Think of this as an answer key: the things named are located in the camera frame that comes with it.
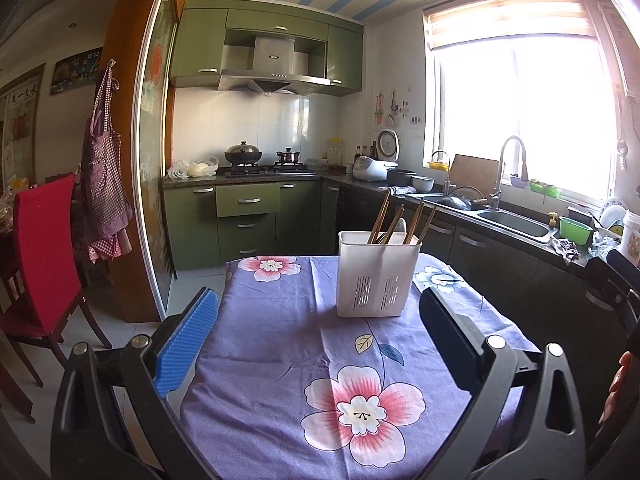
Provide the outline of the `person right hand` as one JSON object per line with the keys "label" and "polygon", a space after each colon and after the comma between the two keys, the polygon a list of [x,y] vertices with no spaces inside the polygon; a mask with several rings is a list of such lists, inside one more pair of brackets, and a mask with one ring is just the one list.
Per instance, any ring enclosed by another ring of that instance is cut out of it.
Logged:
{"label": "person right hand", "polygon": [[618,361],[620,368],[614,375],[610,388],[608,388],[608,397],[605,400],[603,411],[599,419],[600,425],[603,425],[612,416],[616,409],[618,398],[620,397],[620,389],[624,385],[631,361],[632,354],[629,351],[626,351]]}

